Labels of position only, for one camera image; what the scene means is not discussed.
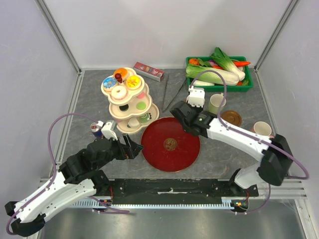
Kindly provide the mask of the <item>white cake slice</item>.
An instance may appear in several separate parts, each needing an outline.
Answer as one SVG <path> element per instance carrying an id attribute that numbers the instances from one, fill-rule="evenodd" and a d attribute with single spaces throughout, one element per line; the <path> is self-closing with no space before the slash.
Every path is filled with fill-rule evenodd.
<path id="1" fill-rule="evenodd" d="M 132 117 L 129 119 L 127 127 L 129 128 L 139 128 L 140 127 L 140 122 L 137 117 Z"/>

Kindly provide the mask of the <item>green swirl roll cake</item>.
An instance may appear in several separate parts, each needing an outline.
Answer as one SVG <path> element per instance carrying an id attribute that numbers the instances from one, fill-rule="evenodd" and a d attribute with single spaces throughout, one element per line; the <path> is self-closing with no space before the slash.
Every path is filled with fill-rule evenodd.
<path id="1" fill-rule="evenodd" d="M 145 113 L 144 115 L 139 117 L 140 123 L 147 123 L 152 119 L 151 113 Z"/>

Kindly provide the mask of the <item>light green mug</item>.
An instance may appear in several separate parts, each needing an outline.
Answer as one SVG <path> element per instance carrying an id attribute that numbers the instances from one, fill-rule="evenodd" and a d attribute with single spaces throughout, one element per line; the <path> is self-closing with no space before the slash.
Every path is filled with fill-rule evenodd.
<path id="1" fill-rule="evenodd" d="M 218 109 L 223 110 L 226 105 L 226 100 L 224 99 L 224 94 L 214 94 L 210 97 L 208 111 L 217 115 Z"/>

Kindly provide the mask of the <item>metal tongs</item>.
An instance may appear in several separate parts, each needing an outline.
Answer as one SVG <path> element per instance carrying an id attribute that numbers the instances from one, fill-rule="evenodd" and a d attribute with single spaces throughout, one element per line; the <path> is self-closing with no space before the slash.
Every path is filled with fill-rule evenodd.
<path id="1" fill-rule="evenodd" d="M 173 103 L 173 101 L 176 99 L 176 97 L 179 95 L 179 93 L 181 92 L 183 86 L 186 84 L 187 78 L 185 78 L 180 86 L 180 88 L 178 89 L 177 93 L 175 94 L 175 96 L 172 98 L 172 100 L 168 103 L 167 106 L 165 106 L 165 98 L 166 98 L 166 93 L 167 93 L 167 86 L 168 86 L 168 82 L 169 82 L 169 73 L 167 73 L 166 75 L 166 80 L 165 80 L 165 87 L 164 87 L 164 94 L 163 94 L 163 100 L 162 100 L 162 104 L 161 104 L 161 111 L 163 113 L 165 113 L 167 111 L 167 109 L 171 106 L 171 104 Z"/>

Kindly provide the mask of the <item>black cookie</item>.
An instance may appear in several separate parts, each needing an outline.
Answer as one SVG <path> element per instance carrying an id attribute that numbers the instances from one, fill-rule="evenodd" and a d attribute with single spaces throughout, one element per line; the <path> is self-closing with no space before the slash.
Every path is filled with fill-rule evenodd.
<path id="1" fill-rule="evenodd" d="M 123 106 L 119 106 L 119 109 L 120 109 L 121 111 L 123 111 L 123 112 L 127 111 L 128 108 L 129 108 L 129 105 L 128 105 L 128 104 L 123 105 Z"/>

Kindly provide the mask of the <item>green cookie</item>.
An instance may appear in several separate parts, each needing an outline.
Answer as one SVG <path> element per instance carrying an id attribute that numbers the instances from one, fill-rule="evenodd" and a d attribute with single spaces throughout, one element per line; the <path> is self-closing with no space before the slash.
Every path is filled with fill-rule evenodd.
<path id="1" fill-rule="evenodd" d="M 143 111 L 147 107 L 147 104 L 145 102 L 138 102 L 136 107 L 138 110 Z"/>

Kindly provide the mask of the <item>pink cookie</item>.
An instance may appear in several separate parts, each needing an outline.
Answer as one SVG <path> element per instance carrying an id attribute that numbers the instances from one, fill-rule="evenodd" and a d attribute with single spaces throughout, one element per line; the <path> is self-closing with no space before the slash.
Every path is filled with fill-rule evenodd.
<path id="1" fill-rule="evenodd" d="M 137 97 L 139 98 L 139 99 L 142 99 L 143 97 L 145 97 L 145 92 L 142 92 L 142 93 L 140 93 Z"/>

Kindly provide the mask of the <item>white donut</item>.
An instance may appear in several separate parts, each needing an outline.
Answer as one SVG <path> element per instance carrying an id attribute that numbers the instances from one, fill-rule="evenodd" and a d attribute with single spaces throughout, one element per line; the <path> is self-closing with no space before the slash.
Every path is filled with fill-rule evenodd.
<path id="1" fill-rule="evenodd" d="M 111 90 L 111 96 L 114 100 L 122 100 L 127 95 L 127 89 L 125 86 L 117 85 Z"/>

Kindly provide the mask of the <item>yellow donut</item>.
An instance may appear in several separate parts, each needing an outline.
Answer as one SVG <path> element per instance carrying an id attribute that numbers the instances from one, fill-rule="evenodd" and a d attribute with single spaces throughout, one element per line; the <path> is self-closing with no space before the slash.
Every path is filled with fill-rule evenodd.
<path id="1" fill-rule="evenodd" d="M 126 79 L 126 86 L 130 90 L 136 90 L 141 85 L 141 80 L 138 76 L 130 76 Z"/>

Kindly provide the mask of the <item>blue donut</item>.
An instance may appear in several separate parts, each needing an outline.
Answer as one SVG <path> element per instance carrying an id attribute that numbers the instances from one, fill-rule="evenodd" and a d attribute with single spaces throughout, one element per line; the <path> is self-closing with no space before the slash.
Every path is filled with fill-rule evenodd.
<path id="1" fill-rule="evenodd" d="M 117 86 L 118 81 L 115 77 L 110 76 L 104 79 L 102 86 L 105 89 L 105 91 L 110 91 L 113 87 Z"/>

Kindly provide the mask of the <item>orange donut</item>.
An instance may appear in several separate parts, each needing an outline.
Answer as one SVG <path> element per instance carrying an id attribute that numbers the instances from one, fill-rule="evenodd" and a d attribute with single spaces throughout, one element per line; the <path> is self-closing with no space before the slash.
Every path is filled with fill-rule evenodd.
<path id="1" fill-rule="evenodd" d="M 117 79 L 116 75 L 120 74 L 122 79 L 125 80 L 129 76 L 129 72 L 126 68 L 119 68 L 114 73 L 113 76 Z"/>

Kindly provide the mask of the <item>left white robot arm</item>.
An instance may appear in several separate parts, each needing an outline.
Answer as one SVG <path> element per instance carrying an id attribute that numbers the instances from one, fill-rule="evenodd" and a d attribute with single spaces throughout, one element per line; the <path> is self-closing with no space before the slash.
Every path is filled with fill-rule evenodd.
<path id="1" fill-rule="evenodd" d="M 5 205 L 10 216 L 6 226 L 9 235 L 28 237 L 40 231 L 46 222 L 73 203 L 109 192 L 110 181 L 102 167 L 112 160 L 134 159 L 143 146 L 124 134 L 118 139 L 98 138 L 86 148 L 71 155 L 52 177 L 27 198 Z"/>

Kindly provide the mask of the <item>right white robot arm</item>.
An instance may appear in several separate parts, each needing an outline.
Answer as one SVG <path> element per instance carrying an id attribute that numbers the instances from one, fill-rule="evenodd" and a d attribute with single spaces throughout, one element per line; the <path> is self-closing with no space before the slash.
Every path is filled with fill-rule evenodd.
<path id="1" fill-rule="evenodd" d="M 292 164 L 282 152 L 290 153 L 286 139 L 281 135 L 270 138 L 258 135 L 234 126 L 222 123 L 216 114 L 192 107 L 180 101 L 170 113 L 178 120 L 183 130 L 193 136 L 203 136 L 221 141 L 252 156 L 257 163 L 244 169 L 237 169 L 228 182 L 228 190 L 234 196 L 260 182 L 280 186 Z"/>

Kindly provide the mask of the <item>red round tray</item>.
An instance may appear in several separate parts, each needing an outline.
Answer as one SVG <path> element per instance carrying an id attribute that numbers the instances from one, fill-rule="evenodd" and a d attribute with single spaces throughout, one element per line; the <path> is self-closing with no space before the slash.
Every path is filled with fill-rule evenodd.
<path id="1" fill-rule="evenodd" d="M 186 133 L 174 117 L 152 122 L 143 132 L 144 159 L 163 172 L 179 172 L 191 166 L 200 153 L 200 139 Z"/>

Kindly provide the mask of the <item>white radish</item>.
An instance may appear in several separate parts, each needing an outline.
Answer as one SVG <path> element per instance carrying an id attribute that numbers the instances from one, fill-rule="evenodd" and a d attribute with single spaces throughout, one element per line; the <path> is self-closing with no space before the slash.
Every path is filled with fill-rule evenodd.
<path id="1" fill-rule="evenodd" d="M 210 82 L 204 82 L 204 81 L 200 81 L 200 80 L 195 80 L 193 81 L 193 85 L 197 86 L 197 87 L 211 87 L 214 86 L 214 83 L 210 83 Z"/>

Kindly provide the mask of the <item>brown wooden coaster right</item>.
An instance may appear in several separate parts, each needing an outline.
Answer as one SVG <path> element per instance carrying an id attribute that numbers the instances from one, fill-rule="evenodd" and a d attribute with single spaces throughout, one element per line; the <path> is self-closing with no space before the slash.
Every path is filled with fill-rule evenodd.
<path id="1" fill-rule="evenodd" d="M 232 110 L 224 111 L 221 114 L 221 118 L 235 126 L 240 126 L 242 123 L 242 118 L 239 113 Z"/>

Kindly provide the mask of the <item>cream three-tier dessert stand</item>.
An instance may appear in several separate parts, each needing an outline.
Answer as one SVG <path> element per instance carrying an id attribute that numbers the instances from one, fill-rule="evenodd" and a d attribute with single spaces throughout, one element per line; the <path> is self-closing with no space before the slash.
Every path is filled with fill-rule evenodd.
<path id="1" fill-rule="evenodd" d="M 114 121 L 117 124 L 117 129 L 122 132 L 122 133 L 127 133 L 127 134 L 135 134 L 139 131 L 141 131 L 142 129 L 146 128 L 147 126 L 149 126 L 152 122 L 156 121 L 159 119 L 160 116 L 160 112 L 158 107 L 153 103 L 153 99 L 150 96 L 150 90 L 149 90 L 149 86 L 147 85 L 147 83 L 145 82 L 145 80 L 143 79 L 142 76 L 138 75 L 134 69 L 132 68 L 128 68 L 125 67 L 128 72 L 129 72 L 129 76 L 138 76 L 141 80 L 141 85 L 139 88 L 137 88 L 136 90 L 130 90 L 128 89 L 128 87 L 126 86 L 126 78 L 125 80 L 122 79 L 121 75 L 118 74 L 116 75 L 117 77 L 117 81 L 118 84 L 117 85 L 122 85 L 125 86 L 127 89 L 127 95 L 125 98 L 123 98 L 122 100 L 114 100 L 111 96 L 111 89 L 110 91 L 105 91 L 105 89 L 102 86 L 101 83 L 101 92 L 103 93 L 103 95 L 105 97 L 107 97 L 108 101 L 109 101 L 109 113 L 112 116 L 112 118 L 114 119 Z M 145 92 L 145 97 L 143 97 L 142 99 L 139 99 L 137 96 L 142 93 Z M 137 109 L 136 105 L 138 102 L 145 102 L 147 104 L 147 107 L 143 110 L 140 111 Z M 129 108 L 127 111 L 123 112 L 119 109 L 119 106 L 123 106 L 123 105 L 129 105 Z M 137 117 L 139 120 L 139 117 L 144 115 L 145 113 L 151 113 L 152 115 L 152 119 L 147 122 L 147 123 L 140 123 L 140 127 L 139 128 L 129 128 L 127 127 L 128 121 L 130 118 L 132 117 Z"/>

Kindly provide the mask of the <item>red bull can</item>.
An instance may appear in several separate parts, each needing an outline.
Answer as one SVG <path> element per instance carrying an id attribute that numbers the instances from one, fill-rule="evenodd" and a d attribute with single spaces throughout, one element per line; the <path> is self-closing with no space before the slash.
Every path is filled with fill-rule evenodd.
<path id="1" fill-rule="evenodd" d="M 90 125 L 90 130 L 91 133 L 96 137 L 96 138 L 103 138 L 103 134 L 102 134 L 102 127 L 94 122 Z"/>

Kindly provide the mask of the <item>napa cabbage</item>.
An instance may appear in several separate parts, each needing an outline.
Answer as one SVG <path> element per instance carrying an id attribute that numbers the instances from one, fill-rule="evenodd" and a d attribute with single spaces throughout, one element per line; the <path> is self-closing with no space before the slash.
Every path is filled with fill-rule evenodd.
<path id="1" fill-rule="evenodd" d="M 188 78 L 194 79 L 198 74 L 207 70 L 214 70 L 218 72 L 224 78 L 226 85 L 235 86 L 240 81 L 239 76 L 237 74 L 220 70 L 220 69 L 211 68 L 211 67 L 203 67 L 203 66 L 188 64 L 185 71 L 186 71 L 186 76 Z M 205 72 L 204 74 L 198 77 L 198 80 L 203 82 L 223 85 L 223 81 L 221 80 L 221 78 L 216 73 L 213 73 L 213 72 Z"/>

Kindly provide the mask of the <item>orange pumpkin toy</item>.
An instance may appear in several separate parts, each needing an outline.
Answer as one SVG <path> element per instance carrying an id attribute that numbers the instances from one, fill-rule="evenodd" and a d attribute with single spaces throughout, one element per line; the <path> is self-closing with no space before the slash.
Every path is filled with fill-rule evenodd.
<path id="1" fill-rule="evenodd" d="M 190 58 L 188 61 L 189 64 L 200 66 L 200 62 L 198 58 Z"/>

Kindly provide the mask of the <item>red rectangular box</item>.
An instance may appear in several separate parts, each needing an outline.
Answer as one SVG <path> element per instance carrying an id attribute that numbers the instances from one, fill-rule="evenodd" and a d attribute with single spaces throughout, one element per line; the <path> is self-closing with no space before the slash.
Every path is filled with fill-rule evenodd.
<path id="1" fill-rule="evenodd" d="M 150 79 L 153 79 L 155 81 L 160 82 L 163 77 L 164 77 L 164 71 L 159 70 L 157 68 L 145 65 L 143 63 L 137 62 L 134 66 L 133 69 L 135 70 L 136 73 L 139 75 L 148 77 Z"/>

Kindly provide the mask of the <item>purple onion toy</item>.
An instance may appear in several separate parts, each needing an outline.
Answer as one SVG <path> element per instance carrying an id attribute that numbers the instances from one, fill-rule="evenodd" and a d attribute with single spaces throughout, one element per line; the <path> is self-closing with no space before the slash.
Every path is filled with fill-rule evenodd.
<path id="1" fill-rule="evenodd" d="M 213 67 L 213 66 L 218 66 L 218 64 L 215 63 L 213 60 L 209 60 L 208 62 L 209 62 L 209 64 L 211 65 L 211 67 Z"/>

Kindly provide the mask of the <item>green plastic basket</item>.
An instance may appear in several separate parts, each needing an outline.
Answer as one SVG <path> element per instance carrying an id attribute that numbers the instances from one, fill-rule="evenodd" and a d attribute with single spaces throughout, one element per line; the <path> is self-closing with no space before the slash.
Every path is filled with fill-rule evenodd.
<path id="1" fill-rule="evenodd" d="M 230 59 L 234 61 L 246 61 L 244 56 L 230 56 Z M 243 86 L 227 86 L 227 92 L 247 92 L 251 88 L 253 88 L 254 83 L 250 73 L 248 66 L 243 68 L 245 73 L 244 83 Z M 214 86 L 202 86 L 206 92 L 223 92 L 224 86 L 215 84 Z"/>

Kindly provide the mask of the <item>bok choy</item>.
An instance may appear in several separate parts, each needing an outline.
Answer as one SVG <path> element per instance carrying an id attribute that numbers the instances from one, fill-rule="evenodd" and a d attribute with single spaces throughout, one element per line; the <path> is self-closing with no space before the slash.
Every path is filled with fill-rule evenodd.
<path id="1" fill-rule="evenodd" d="M 224 70 L 238 75 L 239 81 L 245 78 L 245 73 L 238 69 L 233 63 L 230 57 L 223 52 L 219 47 L 215 47 L 213 54 L 211 55 L 212 60 L 222 67 Z"/>

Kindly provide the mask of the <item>pink mug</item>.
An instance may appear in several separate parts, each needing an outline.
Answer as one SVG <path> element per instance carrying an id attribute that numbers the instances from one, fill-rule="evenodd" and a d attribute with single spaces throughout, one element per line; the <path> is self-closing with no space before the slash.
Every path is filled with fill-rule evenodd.
<path id="1" fill-rule="evenodd" d="M 274 138 L 274 136 L 272 135 L 271 126 L 264 121 L 258 121 L 254 123 L 254 125 L 251 128 L 251 132 L 259 134 L 259 135 L 263 135 L 263 136 L 268 136 L 270 138 Z"/>

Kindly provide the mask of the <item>red chili pepper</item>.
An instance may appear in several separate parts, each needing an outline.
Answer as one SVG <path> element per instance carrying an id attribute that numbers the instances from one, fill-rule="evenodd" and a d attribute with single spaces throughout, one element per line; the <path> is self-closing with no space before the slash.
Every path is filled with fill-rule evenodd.
<path id="1" fill-rule="evenodd" d="M 236 67 L 245 67 L 251 64 L 251 62 L 248 61 L 233 61 Z"/>

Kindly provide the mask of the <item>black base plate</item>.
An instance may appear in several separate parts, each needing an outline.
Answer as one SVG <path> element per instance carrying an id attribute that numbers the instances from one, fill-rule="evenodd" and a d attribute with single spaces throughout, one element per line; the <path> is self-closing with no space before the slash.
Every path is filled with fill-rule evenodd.
<path id="1" fill-rule="evenodd" d="M 115 205 L 220 204 L 222 197 L 258 197 L 256 185 L 233 188 L 218 179 L 114 179 L 94 197 L 112 197 Z"/>

